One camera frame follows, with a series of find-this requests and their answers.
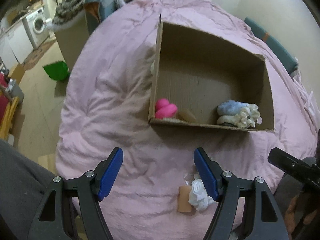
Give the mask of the white fluffy item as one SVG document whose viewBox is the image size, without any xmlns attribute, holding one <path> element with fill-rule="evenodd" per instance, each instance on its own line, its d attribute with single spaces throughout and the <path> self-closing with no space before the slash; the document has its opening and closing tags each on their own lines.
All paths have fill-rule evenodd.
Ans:
<svg viewBox="0 0 320 240">
<path fill-rule="evenodd" d="M 199 173 L 194 174 L 189 186 L 191 186 L 191 189 L 187 193 L 187 203 L 194 207 L 196 211 L 203 212 L 213 204 L 214 200 L 207 193 Z"/>
</svg>

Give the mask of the cream ruffled scrunchie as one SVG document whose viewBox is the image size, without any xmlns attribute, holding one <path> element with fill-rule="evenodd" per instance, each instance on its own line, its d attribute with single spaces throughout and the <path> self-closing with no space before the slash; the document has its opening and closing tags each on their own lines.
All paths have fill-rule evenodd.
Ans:
<svg viewBox="0 0 320 240">
<path fill-rule="evenodd" d="M 261 120 L 259 107 L 256 104 L 249 104 L 233 116 L 232 123 L 237 128 L 255 128 Z"/>
</svg>

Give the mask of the light blue fluffy sock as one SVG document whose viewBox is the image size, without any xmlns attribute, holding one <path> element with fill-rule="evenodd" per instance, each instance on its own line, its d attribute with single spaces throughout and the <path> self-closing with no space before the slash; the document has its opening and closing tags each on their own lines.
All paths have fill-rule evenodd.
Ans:
<svg viewBox="0 0 320 240">
<path fill-rule="evenodd" d="M 219 116 L 223 115 L 236 115 L 240 112 L 240 110 L 244 107 L 247 107 L 249 104 L 245 102 L 239 102 L 234 100 L 228 100 L 226 102 L 221 103 L 217 107 L 217 113 Z"/>
</svg>

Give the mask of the bare foot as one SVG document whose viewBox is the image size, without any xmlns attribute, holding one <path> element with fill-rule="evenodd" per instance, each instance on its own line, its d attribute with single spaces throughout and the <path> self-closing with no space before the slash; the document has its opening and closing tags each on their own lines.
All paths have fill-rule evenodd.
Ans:
<svg viewBox="0 0 320 240">
<path fill-rule="evenodd" d="M 284 216 L 288 235 L 295 238 L 305 227 L 311 225 L 318 214 L 319 200 L 316 197 L 303 192 L 293 197 Z"/>
</svg>

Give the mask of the grey trouser leg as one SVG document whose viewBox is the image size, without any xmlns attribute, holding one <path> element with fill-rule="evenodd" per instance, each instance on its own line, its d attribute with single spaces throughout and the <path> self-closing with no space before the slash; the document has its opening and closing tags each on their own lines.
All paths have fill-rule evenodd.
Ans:
<svg viewBox="0 0 320 240">
<path fill-rule="evenodd" d="M 27 239 L 55 175 L 1 140 L 1 239 Z"/>
</svg>

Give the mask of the tan cardboard piece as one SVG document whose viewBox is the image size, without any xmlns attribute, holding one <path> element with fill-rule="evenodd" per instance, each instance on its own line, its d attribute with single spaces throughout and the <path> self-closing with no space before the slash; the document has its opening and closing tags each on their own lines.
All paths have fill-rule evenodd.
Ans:
<svg viewBox="0 0 320 240">
<path fill-rule="evenodd" d="M 190 213 L 192 206 L 189 204 L 189 194 L 191 192 L 191 186 L 180 186 L 178 195 L 178 212 Z"/>
</svg>

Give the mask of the beige fluffy sock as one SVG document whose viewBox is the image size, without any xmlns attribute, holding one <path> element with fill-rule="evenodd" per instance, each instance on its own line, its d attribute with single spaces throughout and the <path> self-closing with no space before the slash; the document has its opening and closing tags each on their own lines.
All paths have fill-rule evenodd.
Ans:
<svg viewBox="0 0 320 240">
<path fill-rule="evenodd" d="M 222 115 L 217 119 L 217 125 L 229 124 L 232 126 L 237 126 L 236 116 L 234 115 Z"/>
</svg>

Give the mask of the yellow wooden chair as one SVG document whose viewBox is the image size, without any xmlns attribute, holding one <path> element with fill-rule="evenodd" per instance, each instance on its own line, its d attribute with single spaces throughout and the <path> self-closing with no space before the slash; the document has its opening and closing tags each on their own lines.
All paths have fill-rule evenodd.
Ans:
<svg viewBox="0 0 320 240">
<path fill-rule="evenodd" d="M 16 108 L 19 103 L 19 98 L 16 96 L 13 98 L 12 102 L 8 103 L 1 120 L 0 137 L 3 140 L 7 140 L 9 131 L 12 128 L 12 119 L 14 117 Z"/>
</svg>

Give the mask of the pink fluffy bedspread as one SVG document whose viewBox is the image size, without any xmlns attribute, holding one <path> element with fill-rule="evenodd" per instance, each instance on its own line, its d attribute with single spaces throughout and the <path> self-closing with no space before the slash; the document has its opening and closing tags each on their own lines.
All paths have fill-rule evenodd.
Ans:
<svg viewBox="0 0 320 240">
<path fill-rule="evenodd" d="M 151 127 L 151 64 L 159 20 L 223 37 L 266 59 L 275 129 L 238 132 Z M 69 78 L 56 168 L 75 178 L 122 148 L 124 162 L 100 207 L 114 239 L 202 239 L 216 204 L 193 215 L 177 211 L 179 188 L 202 147 L 240 178 L 263 177 L 272 191 L 283 173 L 268 163 L 278 147 L 303 159 L 316 153 L 318 126 L 274 53 L 241 19 L 210 0 L 135 0 L 108 16 L 89 37 Z"/>
</svg>

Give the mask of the red suitcase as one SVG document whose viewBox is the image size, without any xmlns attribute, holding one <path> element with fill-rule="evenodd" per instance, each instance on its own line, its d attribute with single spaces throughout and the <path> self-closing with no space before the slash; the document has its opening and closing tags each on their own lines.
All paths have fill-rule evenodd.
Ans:
<svg viewBox="0 0 320 240">
<path fill-rule="evenodd" d="M 5 87 L 5 88 L 8 87 L 8 83 L 7 83 L 3 73 L 0 73 L 0 82 L 3 87 Z M 7 107 L 8 102 L 9 102 L 9 100 L 1 92 L 1 96 L 0 96 L 0 121 L 2 121 L 2 119 L 3 119 L 5 109 Z"/>
</svg>

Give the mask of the pink fluffy sock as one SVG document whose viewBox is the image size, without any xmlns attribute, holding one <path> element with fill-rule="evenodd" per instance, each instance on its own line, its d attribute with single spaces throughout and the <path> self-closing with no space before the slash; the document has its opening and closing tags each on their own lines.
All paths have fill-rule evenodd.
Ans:
<svg viewBox="0 0 320 240">
<path fill-rule="evenodd" d="M 172 118 L 178 110 L 178 107 L 170 103 L 168 99 L 159 99 L 155 105 L 155 118 Z"/>
</svg>

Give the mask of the large brown cardboard box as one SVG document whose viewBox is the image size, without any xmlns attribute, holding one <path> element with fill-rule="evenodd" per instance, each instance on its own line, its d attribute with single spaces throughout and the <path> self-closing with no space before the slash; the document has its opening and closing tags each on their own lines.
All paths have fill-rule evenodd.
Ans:
<svg viewBox="0 0 320 240">
<path fill-rule="evenodd" d="M 84 10 L 75 18 L 54 30 L 56 41 L 70 71 L 89 36 L 100 24 L 99 7 L 98 2 L 85 3 Z"/>
</svg>

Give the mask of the white washing machine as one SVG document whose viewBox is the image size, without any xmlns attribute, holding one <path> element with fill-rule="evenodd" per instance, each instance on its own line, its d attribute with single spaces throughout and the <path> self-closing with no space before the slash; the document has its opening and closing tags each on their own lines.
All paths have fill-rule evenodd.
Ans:
<svg viewBox="0 0 320 240">
<path fill-rule="evenodd" d="M 49 31 L 46 28 L 45 21 L 46 18 L 43 7 L 27 14 L 22 20 L 25 31 L 34 50 L 37 50 L 49 37 Z"/>
</svg>

